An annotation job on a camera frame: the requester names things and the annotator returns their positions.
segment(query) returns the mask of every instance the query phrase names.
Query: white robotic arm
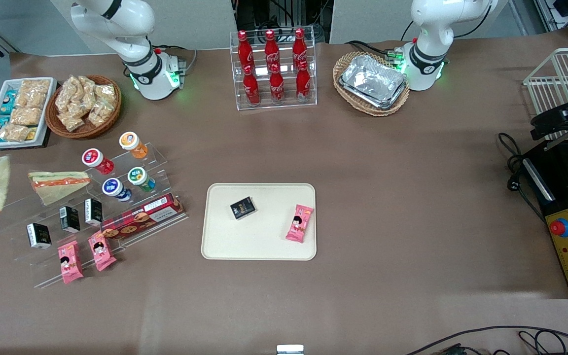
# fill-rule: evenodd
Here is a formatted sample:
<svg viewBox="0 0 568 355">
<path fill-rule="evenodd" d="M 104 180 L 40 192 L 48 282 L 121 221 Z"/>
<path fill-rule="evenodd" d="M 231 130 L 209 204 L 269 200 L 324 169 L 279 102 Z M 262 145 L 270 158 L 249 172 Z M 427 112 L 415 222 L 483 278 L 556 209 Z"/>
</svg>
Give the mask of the white robotic arm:
<svg viewBox="0 0 568 355">
<path fill-rule="evenodd" d="M 475 20 L 496 7 L 498 0 L 413 0 L 411 16 L 420 26 L 417 42 L 403 47 L 405 70 L 412 90 L 432 87 L 455 34 L 451 24 Z"/>
<path fill-rule="evenodd" d="M 146 36 L 155 12 L 142 0 L 77 0 L 71 19 L 81 32 L 111 47 L 131 71 L 144 97 L 159 100 L 180 87 L 178 58 L 153 50 Z"/>
</svg>

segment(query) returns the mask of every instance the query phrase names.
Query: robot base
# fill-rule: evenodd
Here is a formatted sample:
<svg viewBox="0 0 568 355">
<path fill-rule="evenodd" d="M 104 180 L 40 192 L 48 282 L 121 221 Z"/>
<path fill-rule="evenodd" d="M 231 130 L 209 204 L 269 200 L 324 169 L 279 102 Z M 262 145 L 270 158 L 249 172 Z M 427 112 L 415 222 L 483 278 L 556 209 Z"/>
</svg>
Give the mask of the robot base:
<svg viewBox="0 0 568 355">
<path fill-rule="evenodd" d="M 424 73 L 418 68 L 409 56 L 409 52 L 413 47 L 413 43 L 407 43 L 403 47 L 404 53 L 404 74 L 409 83 L 410 90 L 423 91 L 433 86 L 433 83 L 439 78 L 439 74 L 444 65 L 440 65 L 437 69 L 433 66 L 423 69 Z"/>
<path fill-rule="evenodd" d="M 178 73 L 183 72 L 180 70 L 180 64 L 184 66 L 185 61 L 180 61 L 176 56 L 170 56 L 166 53 L 158 54 L 158 56 L 162 59 L 162 70 L 149 84 L 137 83 L 131 76 L 135 88 L 149 100 L 164 99 L 172 94 L 174 90 L 183 87 L 183 76 Z"/>
</svg>

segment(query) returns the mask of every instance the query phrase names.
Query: red biscuit box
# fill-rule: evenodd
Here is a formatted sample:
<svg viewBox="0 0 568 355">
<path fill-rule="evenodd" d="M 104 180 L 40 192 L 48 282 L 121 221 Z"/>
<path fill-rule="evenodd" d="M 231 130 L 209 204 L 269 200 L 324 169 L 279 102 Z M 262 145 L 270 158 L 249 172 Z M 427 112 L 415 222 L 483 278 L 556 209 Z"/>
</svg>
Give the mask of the red biscuit box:
<svg viewBox="0 0 568 355">
<path fill-rule="evenodd" d="M 106 238 L 124 238 L 145 231 L 152 225 L 174 215 L 183 214 L 181 202 L 168 193 L 153 202 L 140 205 L 114 218 L 102 222 L 102 234 Z"/>
</svg>

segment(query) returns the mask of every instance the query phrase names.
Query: brown table surface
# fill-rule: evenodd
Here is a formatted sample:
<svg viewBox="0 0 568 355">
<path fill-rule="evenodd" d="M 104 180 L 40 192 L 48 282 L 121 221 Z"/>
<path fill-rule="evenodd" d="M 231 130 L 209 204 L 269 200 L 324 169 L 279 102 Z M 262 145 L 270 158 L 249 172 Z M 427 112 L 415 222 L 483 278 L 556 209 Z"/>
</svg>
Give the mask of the brown table surface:
<svg viewBox="0 0 568 355">
<path fill-rule="evenodd" d="M 500 131 L 523 149 L 534 144 L 521 81 L 558 47 L 568 47 L 568 31 L 458 40 L 435 86 L 385 118 L 334 90 L 331 70 L 348 45 L 318 47 L 318 106 L 252 112 L 236 111 L 227 50 L 199 52 L 185 89 L 159 102 L 135 91 L 116 55 L 14 54 L 15 78 L 104 74 L 124 105 L 96 140 L 52 136 L 48 148 L 10 151 L 9 201 L 29 192 L 27 170 L 80 168 L 93 146 L 117 155 L 120 133 L 133 130 L 169 160 L 190 218 L 129 248 L 104 277 L 45 289 L 31 287 L 27 265 L 9 260 L 0 240 L 0 354 L 246 355 L 301 343 L 310 355 L 400 355 L 479 326 L 568 332 L 549 235 L 506 189 L 507 152 L 496 144 Z M 205 260 L 215 182 L 314 185 L 317 256 Z M 525 352 L 511 330 L 458 342 Z"/>
</svg>

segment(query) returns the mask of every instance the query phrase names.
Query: red emergency stop button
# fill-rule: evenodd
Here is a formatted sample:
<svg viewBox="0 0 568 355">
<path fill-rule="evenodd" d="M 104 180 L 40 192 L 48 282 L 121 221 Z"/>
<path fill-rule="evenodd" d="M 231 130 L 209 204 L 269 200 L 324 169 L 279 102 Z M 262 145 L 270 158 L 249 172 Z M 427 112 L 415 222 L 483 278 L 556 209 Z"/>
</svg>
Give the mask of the red emergency stop button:
<svg viewBox="0 0 568 355">
<path fill-rule="evenodd" d="M 562 238 L 568 237 L 568 221 L 564 218 L 558 218 L 549 224 L 549 230 Z"/>
</svg>

